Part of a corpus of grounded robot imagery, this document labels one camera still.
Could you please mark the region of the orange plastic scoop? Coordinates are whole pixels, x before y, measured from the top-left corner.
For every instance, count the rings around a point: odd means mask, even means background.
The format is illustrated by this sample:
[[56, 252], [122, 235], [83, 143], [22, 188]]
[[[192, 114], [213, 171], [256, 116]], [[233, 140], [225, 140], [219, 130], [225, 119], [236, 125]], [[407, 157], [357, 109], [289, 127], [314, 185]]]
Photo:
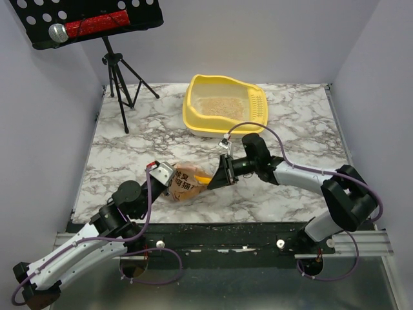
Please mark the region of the orange plastic scoop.
[[194, 178], [203, 185], [208, 185], [212, 181], [212, 177], [194, 175]]

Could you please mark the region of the pink cat litter bag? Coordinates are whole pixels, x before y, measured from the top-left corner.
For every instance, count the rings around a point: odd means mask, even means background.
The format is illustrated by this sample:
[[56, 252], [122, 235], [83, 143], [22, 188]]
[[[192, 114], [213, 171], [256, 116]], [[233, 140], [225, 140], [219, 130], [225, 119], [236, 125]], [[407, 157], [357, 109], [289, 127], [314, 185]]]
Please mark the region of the pink cat litter bag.
[[207, 185], [199, 183], [194, 175], [212, 177], [200, 166], [190, 162], [177, 162], [172, 166], [176, 173], [172, 179], [167, 195], [167, 199], [173, 202], [183, 202], [195, 198], [203, 191], [207, 190]]

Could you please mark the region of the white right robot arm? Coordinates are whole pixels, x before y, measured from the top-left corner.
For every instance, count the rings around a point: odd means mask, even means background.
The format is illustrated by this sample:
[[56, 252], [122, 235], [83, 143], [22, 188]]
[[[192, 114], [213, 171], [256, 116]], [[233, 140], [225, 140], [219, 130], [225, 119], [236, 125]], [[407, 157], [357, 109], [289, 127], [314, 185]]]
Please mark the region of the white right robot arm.
[[230, 154], [222, 154], [207, 188], [227, 187], [237, 183], [239, 176], [256, 174], [263, 182], [297, 187], [324, 197], [327, 211], [310, 220], [297, 235], [297, 246], [304, 253], [313, 252], [322, 240], [333, 234], [356, 231], [378, 206], [363, 178], [350, 165], [324, 171], [299, 168], [271, 155], [259, 134], [247, 134], [241, 142], [245, 157], [235, 159]]

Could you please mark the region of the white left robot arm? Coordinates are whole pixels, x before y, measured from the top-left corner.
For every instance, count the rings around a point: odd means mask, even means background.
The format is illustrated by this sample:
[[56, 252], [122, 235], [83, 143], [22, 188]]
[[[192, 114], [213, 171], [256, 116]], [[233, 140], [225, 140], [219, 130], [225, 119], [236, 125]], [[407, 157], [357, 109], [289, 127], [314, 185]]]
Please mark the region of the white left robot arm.
[[13, 272], [19, 285], [14, 306], [44, 309], [61, 295], [62, 288], [88, 268], [115, 256], [145, 253], [152, 204], [170, 186], [147, 176], [144, 184], [125, 181], [90, 221], [71, 239], [36, 262], [21, 262]]

